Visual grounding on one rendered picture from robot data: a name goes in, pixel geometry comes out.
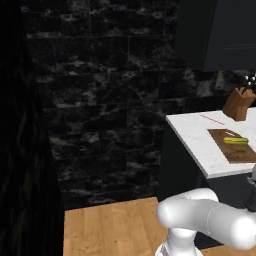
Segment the dark wall cupboard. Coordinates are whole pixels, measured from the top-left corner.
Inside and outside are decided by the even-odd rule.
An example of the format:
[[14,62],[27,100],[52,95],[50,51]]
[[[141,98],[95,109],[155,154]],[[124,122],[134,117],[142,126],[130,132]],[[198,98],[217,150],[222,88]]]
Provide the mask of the dark wall cupboard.
[[204,72],[256,69],[256,0],[180,0],[174,49]]

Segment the brown wooden cutting board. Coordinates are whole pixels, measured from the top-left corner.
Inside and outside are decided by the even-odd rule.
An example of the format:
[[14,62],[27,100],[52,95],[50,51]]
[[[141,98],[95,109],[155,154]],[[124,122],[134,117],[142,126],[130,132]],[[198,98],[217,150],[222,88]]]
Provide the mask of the brown wooden cutting board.
[[[230,145],[223,142],[224,137],[242,137],[240,134],[229,129],[208,129],[208,132],[229,163],[256,163],[256,151],[250,147],[249,143]],[[230,136],[226,132],[231,132],[235,136]]]

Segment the dark base cabinet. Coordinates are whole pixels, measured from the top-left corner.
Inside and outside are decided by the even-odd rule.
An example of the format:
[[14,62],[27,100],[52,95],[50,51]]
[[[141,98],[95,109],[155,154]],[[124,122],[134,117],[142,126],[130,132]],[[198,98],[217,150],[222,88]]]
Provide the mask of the dark base cabinet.
[[[200,116],[223,122],[225,126]],[[236,122],[221,111],[168,115],[165,122],[157,199],[210,188],[219,201],[256,212],[256,181],[252,163],[231,164],[208,129],[229,129],[249,139],[256,151],[256,121]]]

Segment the wooden knife block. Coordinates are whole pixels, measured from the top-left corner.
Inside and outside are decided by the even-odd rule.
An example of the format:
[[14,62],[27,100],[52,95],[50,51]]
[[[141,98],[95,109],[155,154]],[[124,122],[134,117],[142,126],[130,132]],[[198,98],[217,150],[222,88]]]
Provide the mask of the wooden knife block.
[[236,87],[228,97],[223,113],[234,121],[245,121],[247,110],[256,100],[256,72],[245,76],[246,83]]

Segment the thin red tool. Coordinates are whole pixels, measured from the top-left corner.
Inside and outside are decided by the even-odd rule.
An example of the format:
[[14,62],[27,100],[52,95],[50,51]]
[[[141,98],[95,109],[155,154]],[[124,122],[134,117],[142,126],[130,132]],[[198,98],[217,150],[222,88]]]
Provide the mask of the thin red tool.
[[223,122],[220,122],[220,121],[215,120],[215,119],[213,119],[213,118],[207,117],[207,116],[205,116],[205,115],[203,115],[203,114],[200,114],[200,116],[203,117],[203,118],[205,118],[205,119],[207,119],[207,120],[210,120],[210,121],[212,121],[212,122],[214,122],[214,123],[217,123],[217,124],[220,124],[220,125],[225,126],[225,124],[224,124]]

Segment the yellow-green cucumber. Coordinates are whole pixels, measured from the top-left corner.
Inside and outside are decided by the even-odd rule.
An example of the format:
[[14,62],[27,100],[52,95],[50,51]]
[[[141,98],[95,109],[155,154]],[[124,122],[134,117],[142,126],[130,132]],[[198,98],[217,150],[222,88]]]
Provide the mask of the yellow-green cucumber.
[[249,140],[243,137],[224,137],[223,142],[230,145],[246,145]]

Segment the tall black cabinet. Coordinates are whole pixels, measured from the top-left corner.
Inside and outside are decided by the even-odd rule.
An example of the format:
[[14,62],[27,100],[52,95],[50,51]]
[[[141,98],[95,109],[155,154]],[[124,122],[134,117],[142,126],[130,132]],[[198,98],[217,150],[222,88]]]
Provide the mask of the tall black cabinet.
[[64,209],[20,0],[0,0],[0,256],[63,256]]

